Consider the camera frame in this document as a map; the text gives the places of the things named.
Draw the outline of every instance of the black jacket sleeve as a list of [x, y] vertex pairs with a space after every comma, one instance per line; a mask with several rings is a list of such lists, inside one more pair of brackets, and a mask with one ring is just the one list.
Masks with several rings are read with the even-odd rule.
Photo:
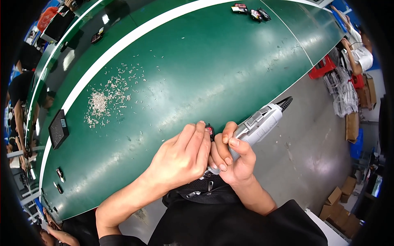
[[107, 235], [99, 240], [100, 246], [146, 246], [141, 239], [126, 235]]
[[283, 231], [283, 236], [305, 245], [328, 245], [327, 238], [316, 223], [295, 200], [287, 201], [267, 217]]

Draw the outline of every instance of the red stool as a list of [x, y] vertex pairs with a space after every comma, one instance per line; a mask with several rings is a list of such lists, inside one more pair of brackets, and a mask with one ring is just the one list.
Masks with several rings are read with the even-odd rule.
[[334, 68], [336, 68], [334, 62], [331, 60], [329, 55], [326, 55], [325, 57], [325, 65], [323, 63], [323, 59], [319, 61], [319, 64], [322, 68], [317, 69], [316, 67], [313, 67], [311, 72], [309, 73], [309, 77], [311, 79], [317, 79], [320, 77], [323, 77], [323, 75]]
[[362, 80], [362, 75], [361, 74], [359, 74], [357, 76], [352, 74], [351, 78], [350, 78], [350, 81], [353, 84], [354, 89], [358, 89], [358, 88], [362, 89], [362, 88], [364, 88], [364, 81]]

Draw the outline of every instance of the black square box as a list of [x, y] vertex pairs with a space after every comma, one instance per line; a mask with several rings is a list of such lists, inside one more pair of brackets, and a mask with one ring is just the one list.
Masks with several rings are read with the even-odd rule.
[[67, 127], [64, 110], [59, 110], [49, 125], [49, 137], [53, 149], [57, 149], [63, 141], [70, 135]]

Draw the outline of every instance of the black coiled cord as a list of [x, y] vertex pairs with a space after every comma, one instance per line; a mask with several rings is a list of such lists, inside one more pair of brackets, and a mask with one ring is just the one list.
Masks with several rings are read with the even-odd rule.
[[279, 105], [282, 108], [282, 112], [283, 112], [290, 105], [292, 101], [293, 101], [293, 97], [290, 96], [278, 102], [277, 105]]

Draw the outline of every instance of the stack of plastic bags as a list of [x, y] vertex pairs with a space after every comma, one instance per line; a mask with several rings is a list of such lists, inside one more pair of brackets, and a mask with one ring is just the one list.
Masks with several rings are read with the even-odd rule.
[[350, 76], [344, 68], [337, 67], [326, 73], [323, 81], [330, 95], [334, 98], [334, 112], [343, 118], [347, 114], [358, 111], [358, 97], [350, 82]]

